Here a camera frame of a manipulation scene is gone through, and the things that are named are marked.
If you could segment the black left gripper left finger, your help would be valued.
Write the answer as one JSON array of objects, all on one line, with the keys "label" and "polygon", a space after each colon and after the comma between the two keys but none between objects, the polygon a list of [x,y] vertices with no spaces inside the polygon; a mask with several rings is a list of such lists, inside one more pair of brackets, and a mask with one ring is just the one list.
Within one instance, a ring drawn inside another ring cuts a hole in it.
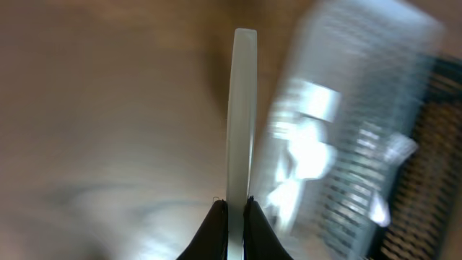
[{"label": "black left gripper left finger", "polygon": [[217,200],[177,260],[226,260],[227,245],[228,206],[226,201]]}]

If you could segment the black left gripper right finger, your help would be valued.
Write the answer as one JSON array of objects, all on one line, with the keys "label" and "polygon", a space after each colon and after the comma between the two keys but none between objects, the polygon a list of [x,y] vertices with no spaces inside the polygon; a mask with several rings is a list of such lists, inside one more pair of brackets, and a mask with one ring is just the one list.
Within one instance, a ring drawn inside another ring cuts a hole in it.
[{"label": "black left gripper right finger", "polygon": [[292,260],[252,196],[247,200],[243,216],[245,260]]}]

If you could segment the white spoon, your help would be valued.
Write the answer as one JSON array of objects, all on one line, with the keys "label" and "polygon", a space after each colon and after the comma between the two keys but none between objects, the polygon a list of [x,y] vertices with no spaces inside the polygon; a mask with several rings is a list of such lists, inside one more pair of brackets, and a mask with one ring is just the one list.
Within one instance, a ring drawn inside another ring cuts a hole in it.
[{"label": "white spoon", "polygon": [[292,226],[305,182],[322,179],[333,166],[336,154],[336,148],[326,143],[322,121],[303,118],[291,127],[279,154],[276,188],[267,196],[268,203],[277,208],[278,228]]}]

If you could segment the white utensil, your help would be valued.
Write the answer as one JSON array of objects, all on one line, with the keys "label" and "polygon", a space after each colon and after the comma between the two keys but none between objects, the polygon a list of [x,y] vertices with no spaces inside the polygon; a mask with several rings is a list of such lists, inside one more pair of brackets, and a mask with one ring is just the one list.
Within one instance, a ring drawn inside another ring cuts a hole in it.
[{"label": "white utensil", "polygon": [[248,199],[256,128],[257,32],[235,30],[227,109],[229,260],[243,259],[244,209]]}]

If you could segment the white utensil handle diagonal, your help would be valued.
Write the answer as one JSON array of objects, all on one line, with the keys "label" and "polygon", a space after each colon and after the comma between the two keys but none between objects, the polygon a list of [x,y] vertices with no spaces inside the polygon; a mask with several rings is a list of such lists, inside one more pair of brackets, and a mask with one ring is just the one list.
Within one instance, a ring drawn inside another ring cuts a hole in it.
[{"label": "white utensil handle diagonal", "polygon": [[[385,182],[393,182],[397,169],[418,149],[418,144],[408,136],[395,132],[386,137],[375,152],[378,170],[385,173]],[[379,227],[385,228],[391,223],[388,202],[383,198],[384,188],[374,188],[370,198],[367,216]]]}]

